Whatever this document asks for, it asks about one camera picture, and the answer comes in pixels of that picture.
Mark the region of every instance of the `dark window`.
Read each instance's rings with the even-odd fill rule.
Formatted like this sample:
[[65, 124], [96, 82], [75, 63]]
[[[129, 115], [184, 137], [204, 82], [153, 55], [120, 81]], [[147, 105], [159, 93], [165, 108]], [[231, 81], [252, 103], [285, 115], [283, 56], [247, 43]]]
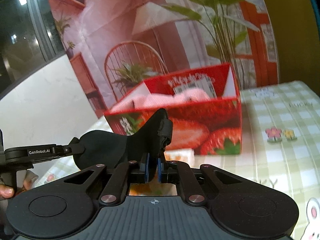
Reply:
[[0, 0], [0, 98], [63, 52], [48, 0]]

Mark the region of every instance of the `open box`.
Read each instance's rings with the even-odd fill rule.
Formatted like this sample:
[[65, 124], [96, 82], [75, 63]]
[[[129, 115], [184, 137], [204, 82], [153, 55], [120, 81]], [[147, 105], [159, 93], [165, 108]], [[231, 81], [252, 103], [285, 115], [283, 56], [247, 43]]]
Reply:
[[[195, 154], [234, 155], [241, 152], [241, 102], [235, 74], [229, 64], [174, 72], [145, 79], [114, 107], [141, 95], [175, 95], [199, 87], [209, 101], [164, 106], [173, 122], [172, 142], [166, 150], [191, 148]], [[105, 112], [113, 132], [135, 133], [161, 106]]]

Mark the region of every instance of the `white wall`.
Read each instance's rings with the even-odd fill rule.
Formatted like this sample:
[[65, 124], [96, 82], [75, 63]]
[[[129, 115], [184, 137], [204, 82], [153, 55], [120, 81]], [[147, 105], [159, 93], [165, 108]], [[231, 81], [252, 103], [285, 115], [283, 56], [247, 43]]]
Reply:
[[[66, 55], [37, 71], [0, 100], [4, 149], [66, 145], [97, 121]], [[36, 164], [40, 177], [53, 164]]]

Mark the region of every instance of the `pink cloth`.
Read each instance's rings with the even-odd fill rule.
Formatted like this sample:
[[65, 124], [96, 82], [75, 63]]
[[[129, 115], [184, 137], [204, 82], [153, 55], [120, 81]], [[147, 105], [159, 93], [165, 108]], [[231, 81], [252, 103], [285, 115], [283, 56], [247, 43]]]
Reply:
[[142, 109], [142, 108], [152, 108], [152, 107], [164, 107], [172, 106], [186, 103], [188, 101], [199, 102], [208, 101], [210, 97], [204, 90], [200, 88], [192, 88], [183, 91], [182, 93], [171, 95], [163, 94], [150, 94], [147, 96], [136, 96], [131, 100], [122, 100], [116, 104], [111, 110], [111, 113], [132, 110], [132, 109]]

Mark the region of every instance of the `gingham pattern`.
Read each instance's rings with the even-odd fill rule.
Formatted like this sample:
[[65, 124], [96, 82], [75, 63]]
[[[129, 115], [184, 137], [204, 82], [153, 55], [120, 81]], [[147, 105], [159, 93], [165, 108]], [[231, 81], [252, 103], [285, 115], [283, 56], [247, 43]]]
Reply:
[[[292, 197], [300, 210], [292, 234], [296, 240], [308, 223], [310, 198], [320, 199], [320, 99], [302, 82], [291, 82], [241, 93], [243, 142], [239, 156], [195, 156], [195, 168], [209, 163], [244, 178], [273, 187]], [[297, 141], [267, 142], [272, 126], [294, 130]], [[109, 130], [104, 118], [90, 130]], [[41, 178], [55, 179], [78, 171], [71, 157], [62, 158]]]

